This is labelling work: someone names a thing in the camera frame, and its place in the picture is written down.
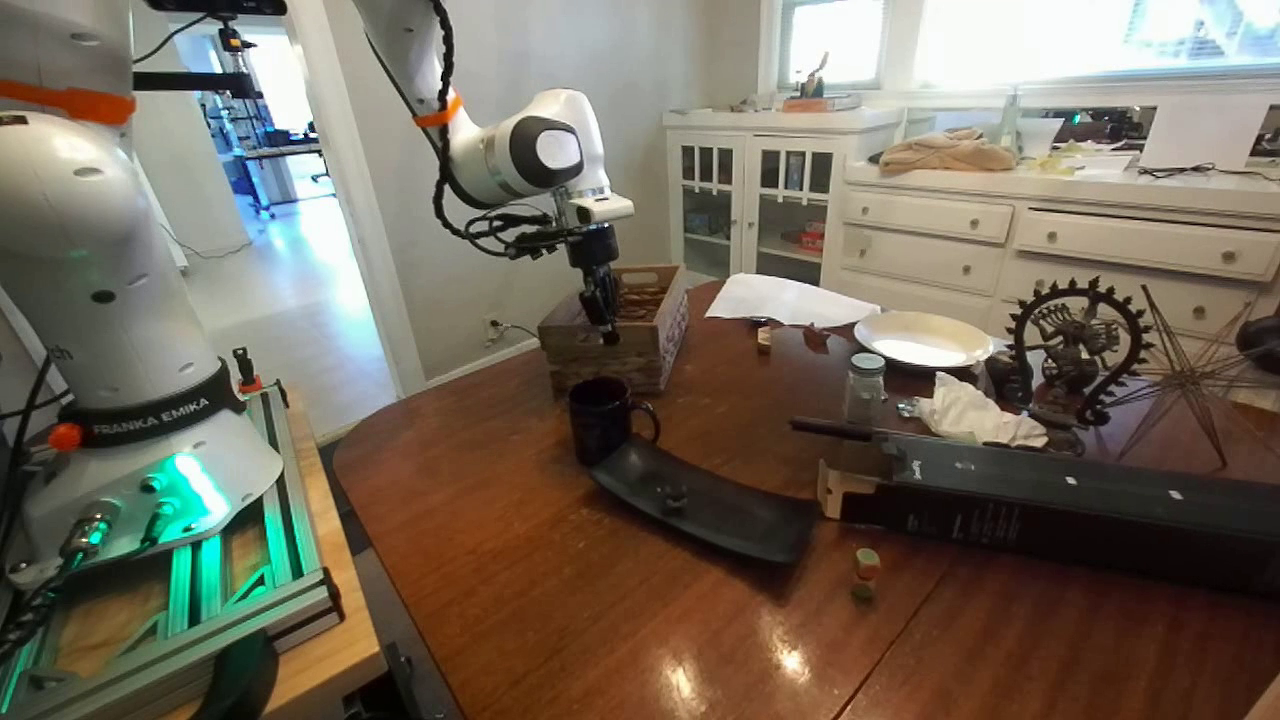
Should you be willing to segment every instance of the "small cup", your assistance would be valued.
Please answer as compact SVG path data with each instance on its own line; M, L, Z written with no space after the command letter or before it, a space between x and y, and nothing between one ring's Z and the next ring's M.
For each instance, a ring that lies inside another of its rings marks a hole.
M660 421L641 404L624 380L591 374L567 386L572 446L581 465L598 465L633 440L633 415L649 415L649 440L655 442Z

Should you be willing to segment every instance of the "drawer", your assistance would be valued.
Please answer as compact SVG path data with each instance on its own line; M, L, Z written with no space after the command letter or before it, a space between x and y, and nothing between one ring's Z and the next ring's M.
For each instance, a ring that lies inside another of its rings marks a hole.
M842 223L839 268L993 294L1002 253Z
M1032 300L1043 283L1087 283L1100 278L1105 287L1116 287L1116 294L1128 294L1131 308L1140 308L1150 323L1144 283L1150 287L1164 319L1177 335L1200 335L1200 339L1236 339L1236 323L1258 313L1258 293L1246 283L1225 283L1225 278L1183 278L1183 277L1156 277L1156 273L1123 273L1123 268L1100 268L1100 264L1064 264L1064 260L1015 260L1002 268L1001 278L1001 303Z
M869 303L879 303L879 308L957 314L962 323L975 323L975 326L993 331L987 326L993 303L980 300L980 294L958 294L958 293L882 278L882 277L862 277L862 273L831 273L827 287L842 293L842 294L854 294L854 300L869 300Z
M1002 242L1010 209L1008 202L975 202L947 197L909 197L909 190L842 190L842 223L923 233L923 235L957 235L970 242Z
M1266 283L1280 264L1280 233L1156 223L1072 212L1022 212L1010 226L1018 253L1079 254L1131 268L1229 277Z

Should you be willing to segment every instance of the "window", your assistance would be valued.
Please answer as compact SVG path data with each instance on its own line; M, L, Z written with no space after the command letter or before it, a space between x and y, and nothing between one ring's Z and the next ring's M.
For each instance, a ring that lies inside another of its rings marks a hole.
M1275 0L923 0L923 85L1275 73Z
M870 85L879 62L882 0L780 0L776 87Z

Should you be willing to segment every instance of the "cabinet door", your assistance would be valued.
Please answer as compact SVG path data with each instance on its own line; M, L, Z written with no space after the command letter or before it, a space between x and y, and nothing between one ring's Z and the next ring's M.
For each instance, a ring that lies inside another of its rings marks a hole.
M671 254L693 277L726 277L743 260L739 235L739 184L743 184L739 131L671 131L669 135L669 189L671 189Z
M746 175L756 180L756 202L746 214L746 254L756 273L820 283L835 166L835 140L753 140Z

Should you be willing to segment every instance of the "white plate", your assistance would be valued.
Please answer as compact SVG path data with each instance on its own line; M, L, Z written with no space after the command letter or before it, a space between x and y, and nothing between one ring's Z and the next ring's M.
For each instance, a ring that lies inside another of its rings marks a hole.
M995 335L926 313L879 313L861 319L852 335L862 348L914 366L967 366L1001 348Z

